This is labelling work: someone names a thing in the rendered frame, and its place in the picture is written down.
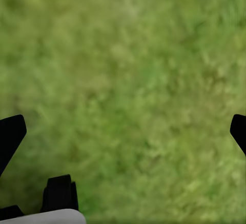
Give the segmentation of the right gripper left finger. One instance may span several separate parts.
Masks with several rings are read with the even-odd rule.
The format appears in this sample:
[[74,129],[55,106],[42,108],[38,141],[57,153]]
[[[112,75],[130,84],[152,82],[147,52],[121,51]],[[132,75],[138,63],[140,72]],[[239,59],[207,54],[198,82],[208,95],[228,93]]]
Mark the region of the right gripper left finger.
[[0,176],[26,134],[26,123],[21,114],[0,120]]

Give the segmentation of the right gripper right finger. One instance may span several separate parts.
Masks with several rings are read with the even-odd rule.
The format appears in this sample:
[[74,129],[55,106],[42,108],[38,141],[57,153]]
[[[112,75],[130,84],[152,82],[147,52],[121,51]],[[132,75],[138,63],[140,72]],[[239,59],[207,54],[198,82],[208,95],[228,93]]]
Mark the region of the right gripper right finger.
[[230,132],[246,155],[246,116],[235,114]]

